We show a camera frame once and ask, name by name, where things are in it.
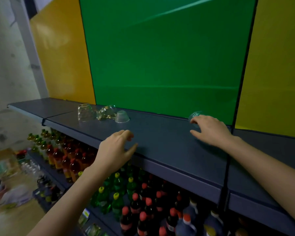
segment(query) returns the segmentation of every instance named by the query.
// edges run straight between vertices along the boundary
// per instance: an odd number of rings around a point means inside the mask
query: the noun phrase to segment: green panel
[[[96,103],[232,124],[255,0],[80,0]]]

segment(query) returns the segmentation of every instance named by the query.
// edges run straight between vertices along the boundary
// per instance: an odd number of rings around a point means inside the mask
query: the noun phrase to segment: forearm
[[[61,236],[76,226],[94,192],[105,180],[105,173],[92,165],[48,211],[28,236]]]
[[[295,218],[295,169],[233,137],[221,148],[237,160]]]

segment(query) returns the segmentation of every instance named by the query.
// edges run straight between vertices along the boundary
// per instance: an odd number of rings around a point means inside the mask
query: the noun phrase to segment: red bottle cap
[[[141,213],[140,213],[140,220],[141,221],[144,221],[144,220],[146,220],[147,219],[147,214],[144,212],[144,211],[142,211]]]
[[[190,214],[184,214],[184,221],[191,222]]]
[[[161,193],[160,191],[158,191],[158,192],[156,193],[156,197],[157,197],[157,198],[161,198],[161,197],[162,197],[162,193]]]
[[[172,217],[177,216],[177,211],[175,210],[175,208],[171,208],[169,213],[170,213],[170,216],[172,216]]]
[[[122,215],[127,215],[127,214],[129,214],[129,208],[128,208],[128,206],[124,206],[122,208]]]
[[[159,234],[159,236],[166,236],[166,235],[167,235],[167,233],[166,233],[166,229],[165,229],[164,226],[161,226],[161,227],[159,228],[158,234]]]
[[[139,196],[138,196],[138,193],[133,193],[132,194],[132,199],[133,200],[138,200]]]
[[[147,206],[152,205],[152,199],[151,198],[146,198],[145,203]]]

